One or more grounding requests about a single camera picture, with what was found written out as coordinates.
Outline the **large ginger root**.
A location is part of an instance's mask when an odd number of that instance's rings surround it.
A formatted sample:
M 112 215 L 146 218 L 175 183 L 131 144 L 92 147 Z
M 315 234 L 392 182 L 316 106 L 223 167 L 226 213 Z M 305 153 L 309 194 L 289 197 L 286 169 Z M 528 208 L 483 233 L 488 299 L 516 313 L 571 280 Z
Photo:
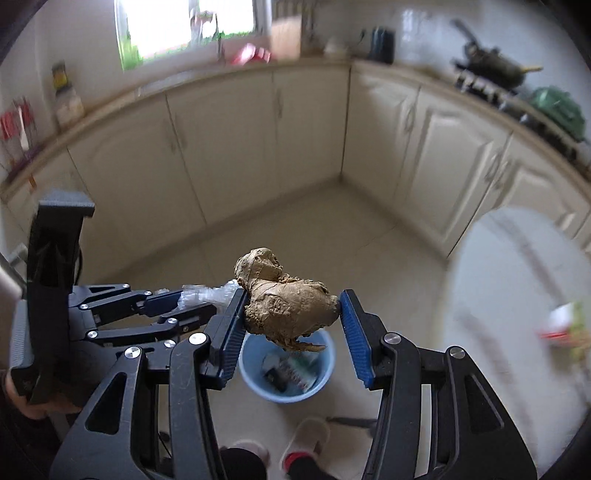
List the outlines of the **large ginger root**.
M 246 331 L 263 335 L 286 351 L 325 349 L 301 340 L 339 319 L 339 297 L 324 284 L 287 274 L 273 251 L 266 247 L 252 249 L 236 261 L 235 279 L 249 294 Z

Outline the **black gas stove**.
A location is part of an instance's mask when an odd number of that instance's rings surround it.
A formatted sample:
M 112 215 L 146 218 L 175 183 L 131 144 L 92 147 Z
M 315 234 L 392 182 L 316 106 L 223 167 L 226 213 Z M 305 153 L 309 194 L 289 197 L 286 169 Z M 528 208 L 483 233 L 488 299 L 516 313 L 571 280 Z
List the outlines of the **black gas stove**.
M 583 171 L 590 169 L 590 141 L 572 137 L 562 126 L 544 113 L 536 110 L 526 99 L 476 76 L 461 62 L 453 60 L 454 86 L 464 94 L 473 95 L 488 103 L 495 110 L 508 115 L 528 128 L 571 164 Z

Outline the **red white sauce packet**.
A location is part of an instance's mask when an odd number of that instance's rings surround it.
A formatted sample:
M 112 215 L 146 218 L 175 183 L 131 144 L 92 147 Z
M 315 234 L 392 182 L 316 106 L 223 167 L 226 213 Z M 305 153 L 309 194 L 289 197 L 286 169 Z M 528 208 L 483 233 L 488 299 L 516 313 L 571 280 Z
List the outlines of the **red white sauce packet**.
M 567 344 L 574 340 L 574 327 L 568 325 L 546 325 L 539 332 L 538 336 L 550 343 Z

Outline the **white red slipper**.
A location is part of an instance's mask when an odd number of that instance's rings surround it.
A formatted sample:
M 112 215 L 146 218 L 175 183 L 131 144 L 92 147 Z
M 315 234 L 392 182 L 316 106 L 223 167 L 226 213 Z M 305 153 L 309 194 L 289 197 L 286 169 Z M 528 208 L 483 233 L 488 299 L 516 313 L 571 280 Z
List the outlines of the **white red slipper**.
M 331 437 L 328 422 L 317 417 L 301 421 L 294 431 L 290 443 L 280 458 L 280 468 L 287 473 L 288 468 L 300 458 L 317 461 Z

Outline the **blue trash bin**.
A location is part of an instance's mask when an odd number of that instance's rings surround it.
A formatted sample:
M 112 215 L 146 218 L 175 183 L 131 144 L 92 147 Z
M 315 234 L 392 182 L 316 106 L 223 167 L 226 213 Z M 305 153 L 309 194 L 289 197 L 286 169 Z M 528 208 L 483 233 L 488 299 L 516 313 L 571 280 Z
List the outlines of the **blue trash bin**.
M 320 352 L 284 351 L 263 335 L 246 334 L 238 367 L 246 385 L 259 397 L 277 404 L 310 399 L 328 384 L 335 368 L 335 345 L 325 329 L 309 342 Z

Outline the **wooden cutting board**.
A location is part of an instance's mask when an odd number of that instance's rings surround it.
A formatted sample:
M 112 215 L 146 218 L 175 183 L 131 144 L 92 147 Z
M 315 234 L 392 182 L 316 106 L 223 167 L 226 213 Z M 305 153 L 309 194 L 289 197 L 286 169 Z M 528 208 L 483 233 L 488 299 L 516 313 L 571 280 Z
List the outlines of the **wooden cutting board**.
M 270 52 L 276 61 L 297 60 L 301 57 L 301 15 L 273 20 L 270 26 Z

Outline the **clear plastic wrap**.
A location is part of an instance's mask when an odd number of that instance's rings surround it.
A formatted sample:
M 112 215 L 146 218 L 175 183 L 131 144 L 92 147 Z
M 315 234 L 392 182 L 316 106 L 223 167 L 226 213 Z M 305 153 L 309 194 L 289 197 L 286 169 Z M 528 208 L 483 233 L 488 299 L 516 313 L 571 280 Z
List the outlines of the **clear plastic wrap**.
M 208 287 L 205 285 L 184 285 L 182 287 L 177 307 L 187 309 L 208 303 L 214 305 L 218 312 L 228 308 L 235 291 L 238 289 L 238 281 L 229 280 L 218 287 Z

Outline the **kitchen window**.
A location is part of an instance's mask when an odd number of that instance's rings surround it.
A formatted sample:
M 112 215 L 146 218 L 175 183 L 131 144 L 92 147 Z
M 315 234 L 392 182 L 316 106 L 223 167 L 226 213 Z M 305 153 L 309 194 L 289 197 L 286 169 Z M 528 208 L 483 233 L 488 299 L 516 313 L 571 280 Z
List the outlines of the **kitchen window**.
M 270 1 L 116 1 L 114 18 L 121 67 L 185 50 L 260 35 L 270 24 Z

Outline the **black wok with lid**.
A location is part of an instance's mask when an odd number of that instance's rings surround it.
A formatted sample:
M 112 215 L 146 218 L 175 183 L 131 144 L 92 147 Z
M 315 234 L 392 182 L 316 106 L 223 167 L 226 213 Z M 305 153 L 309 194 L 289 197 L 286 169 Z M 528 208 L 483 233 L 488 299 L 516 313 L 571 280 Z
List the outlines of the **black wok with lid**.
M 542 66 L 524 66 L 504 56 L 498 47 L 484 48 L 468 26 L 458 18 L 452 19 L 451 25 L 466 38 L 463 47 L 465 59 L 453 61 L 459 70 L 469 71 L 505 90 L 515 90 L 524 83 L 529 73 L 543 70 Z

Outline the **cream lower kitchen cabinets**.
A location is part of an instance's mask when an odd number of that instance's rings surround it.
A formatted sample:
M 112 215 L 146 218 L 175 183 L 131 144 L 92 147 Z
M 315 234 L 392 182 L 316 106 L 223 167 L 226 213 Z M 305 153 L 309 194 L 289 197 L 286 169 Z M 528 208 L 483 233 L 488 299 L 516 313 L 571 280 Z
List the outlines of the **cream lower kitchen cabinets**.
M 295 193 L 342 180 L 449 255 L 484 213 L 525 207 L 590 246 L 590 174 L 493 104 L 401 67 L 308 60 L 187 73 L 59 135 L 1 198 L 85 191 L 88 275 L 104 278 Z

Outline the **red basin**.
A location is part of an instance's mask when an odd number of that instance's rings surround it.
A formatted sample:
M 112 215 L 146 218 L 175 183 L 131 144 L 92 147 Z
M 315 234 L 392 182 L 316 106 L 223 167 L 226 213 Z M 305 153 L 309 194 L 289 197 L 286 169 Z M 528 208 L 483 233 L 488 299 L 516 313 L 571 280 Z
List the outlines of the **red basin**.
M 250 63 L 270 63 L 270 50 L 256 46 L 252 43 L 246 43 L 242 49 L 232 57 L 230 63 L 233 66 L 245 66 Z

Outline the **green electric cooker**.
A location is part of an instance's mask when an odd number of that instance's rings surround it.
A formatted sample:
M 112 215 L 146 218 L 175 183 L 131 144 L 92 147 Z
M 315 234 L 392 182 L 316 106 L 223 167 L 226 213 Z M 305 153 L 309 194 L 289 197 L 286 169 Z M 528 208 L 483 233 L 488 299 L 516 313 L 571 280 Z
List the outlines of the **green electric cooker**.
M 585 140 L 586 119 L 569 92 L 556 86 L 540 87 L 531 94 L 529 103 L 578 143 Z

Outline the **white marble round table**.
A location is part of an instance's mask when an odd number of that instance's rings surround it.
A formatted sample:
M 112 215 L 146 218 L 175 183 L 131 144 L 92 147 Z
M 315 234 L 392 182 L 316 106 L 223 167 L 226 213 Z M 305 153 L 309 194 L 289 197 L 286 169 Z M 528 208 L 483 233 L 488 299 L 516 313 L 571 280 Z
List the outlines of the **white marble round table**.
M 486 213 L 453 256 L 437 344 L 472 357 L 541 479 L 590 476 L 590 358 L 547 337 L 553 313 L 576 302 L 590 311 L 590 261 L 533 210 Z

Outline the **black electric kettle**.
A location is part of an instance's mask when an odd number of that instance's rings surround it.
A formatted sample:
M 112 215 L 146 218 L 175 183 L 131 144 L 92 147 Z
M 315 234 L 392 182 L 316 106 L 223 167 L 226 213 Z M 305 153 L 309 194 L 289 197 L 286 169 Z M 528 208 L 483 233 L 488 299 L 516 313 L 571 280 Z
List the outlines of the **black electric kettle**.
M 396 50 L 396 33 L 385 27 L 375 27 L 370 36 L 368 59 L 377 63 L 392 65 Z

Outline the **yellow-green snack bag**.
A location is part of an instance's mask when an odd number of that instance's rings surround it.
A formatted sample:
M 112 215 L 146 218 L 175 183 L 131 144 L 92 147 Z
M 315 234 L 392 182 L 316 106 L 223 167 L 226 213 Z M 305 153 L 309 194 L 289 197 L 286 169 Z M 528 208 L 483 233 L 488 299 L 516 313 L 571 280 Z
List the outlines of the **yellow-green snack bag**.
M 586 326 L 583 303 L 581 301 L 574 302 L 571 307 L 573 317 L 568 328 L 566 347 L 570 350 L 573 359 L 583 364 L 590 351 L 590 331 Z

